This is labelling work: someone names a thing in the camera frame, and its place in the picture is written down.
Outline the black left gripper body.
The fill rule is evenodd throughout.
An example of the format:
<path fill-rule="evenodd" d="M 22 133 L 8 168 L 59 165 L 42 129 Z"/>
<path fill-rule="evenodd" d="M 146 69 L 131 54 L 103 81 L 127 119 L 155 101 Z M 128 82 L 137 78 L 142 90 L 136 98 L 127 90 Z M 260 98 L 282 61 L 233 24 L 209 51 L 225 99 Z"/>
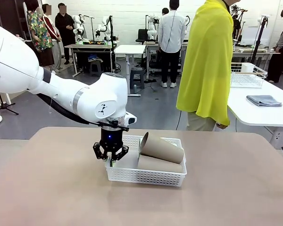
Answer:
<path fill-rule="evenodd" d="M 104 150 L 120 150 L 123 146 L 123 131 L 111 127 L 101 128 L 100 146 Z"/>

